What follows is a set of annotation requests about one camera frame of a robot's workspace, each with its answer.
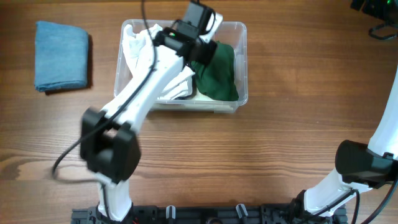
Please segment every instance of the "blue towel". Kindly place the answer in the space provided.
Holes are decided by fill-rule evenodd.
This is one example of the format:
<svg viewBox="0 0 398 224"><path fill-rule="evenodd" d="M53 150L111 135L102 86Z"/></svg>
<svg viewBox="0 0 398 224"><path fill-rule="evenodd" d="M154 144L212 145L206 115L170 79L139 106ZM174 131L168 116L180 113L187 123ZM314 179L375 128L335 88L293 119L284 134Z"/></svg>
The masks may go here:
<svg viewBox="0 0 398 224"><path fill-rule="evenodd" d="M74 89L87 86L88 34L81 28L36 23L35 89Z"/></svg>

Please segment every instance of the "storage box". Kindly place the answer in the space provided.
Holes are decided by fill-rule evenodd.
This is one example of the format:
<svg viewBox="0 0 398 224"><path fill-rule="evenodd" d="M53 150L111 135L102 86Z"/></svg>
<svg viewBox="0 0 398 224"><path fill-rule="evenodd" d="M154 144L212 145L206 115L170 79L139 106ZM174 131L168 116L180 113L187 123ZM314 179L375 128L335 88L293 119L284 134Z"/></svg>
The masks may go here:
<svg viewBox="0 0 398 224"><path fill-rule="evenodd" d="M173 21L148 20L149 27L155 24L170 27ZM132 78L126 59L123 54L122 40L124 27L130 24L133 32L138 34L145 29L144 21L140 19L130 19L123 22L119 45L118 66L116 68L116 80L114 85L114 95L117 96ZM235 85L239 94L239 100L213 101L213 100L157 100L153 110L198 110L214 111L219 113L234 113L236 109L248 101L248 55L247 55L247 30L242 22L223 22L220 25L214 40L219 40L223 44L229 44L235 52Z"/></svg>

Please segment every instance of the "tabletop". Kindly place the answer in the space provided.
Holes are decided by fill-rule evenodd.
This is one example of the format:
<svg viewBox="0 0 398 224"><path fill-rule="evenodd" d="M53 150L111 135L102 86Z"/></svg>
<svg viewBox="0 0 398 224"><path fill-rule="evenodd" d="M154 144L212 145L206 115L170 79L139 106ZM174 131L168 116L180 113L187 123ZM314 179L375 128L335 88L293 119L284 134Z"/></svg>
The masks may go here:
<svg viewBox="0 0 398 224"><path fill-rule="evenodd" d="M59 184L50 168L79 138L83 112L113 99L121 25L141 18L140 3L65 2L0 4L0 223L69 223L73 208L98 203L95 184ZM131 198L159 207L289 203L334 168L341 141L369 142L396 74L398 41L368 37L381 21L350 9L350 1L203 3L248 29L248 102L234 114L149 113ZM147 17L174 20L186 6L151 1ZM91 35L89 88L34 90L40 20ZM61 163L60 175L91 175L78 149ZM387 191L362 195L358 221ZM375 223L397 220L397 199Z"/></svg>

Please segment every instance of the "clothing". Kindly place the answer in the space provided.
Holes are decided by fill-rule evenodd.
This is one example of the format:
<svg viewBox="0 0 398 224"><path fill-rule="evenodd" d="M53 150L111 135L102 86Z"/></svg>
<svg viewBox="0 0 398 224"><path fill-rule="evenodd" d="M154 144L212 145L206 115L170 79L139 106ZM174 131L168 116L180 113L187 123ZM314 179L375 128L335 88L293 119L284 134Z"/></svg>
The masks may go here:
<svg viewBox="0 0 398 224"><path fill-rule="evenodd" d="M35 38L35 89L87 86L88 34L79 27L39 21Z"/></svg>
<svg viewBox="0 0 398 224"><path fill-rule="evenodd" d="M217 42L217 49L208 65L192 62L195 82L200 93L213 100L236 101L239 99L234 84L234 49Z"/></svg>
<svg viewBox="0 0 398 224"><path fill-rule="evenodd" d="M163 30L163 28L156 24L149 28L149 30L152 38L154 38L158 31ZM133 33L132 25L126 25L123 30L122 47L132 78L145 75L137 71L137 64L142 65L147 63L147 60L141 58L146 58L145 54L152 52L152 41L149 38L147 30L142 30L139 34L135 34ZM192 94L192 75L194 74L195 72L190 68L185 67L167 84L158 97L158 100L173 100L178 97L190 96Z"/></svg>

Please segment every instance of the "wooden table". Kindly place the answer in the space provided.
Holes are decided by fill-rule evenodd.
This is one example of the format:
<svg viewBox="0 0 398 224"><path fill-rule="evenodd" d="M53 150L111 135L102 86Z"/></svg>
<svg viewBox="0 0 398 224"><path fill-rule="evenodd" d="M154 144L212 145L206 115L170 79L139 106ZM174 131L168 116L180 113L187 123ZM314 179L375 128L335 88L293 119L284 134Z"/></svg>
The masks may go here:
<svg viewBox="0 0 398 224"><path fill-rule="evenodd" d="M288 203L332 170L341 141L369 141L396 74L398 41L369 38L381 22L349 1L205 4L248 28L249 101L235 114L151 113L139 136L131 198L160 207ZM176 19L186 6L149 2L147 16ZM96 205L95 184L59 184L50 168L79 137L83 112L113 98L121 24L139 18L138 2L0 5L0 223L69 223L72 208ZM89 89L34 90L39 20L92 36ZM76 179L85 171L78 150L60 169ZM359 221L387 190L362 196ZM396 222L397 199L375 223Z"/></svg>

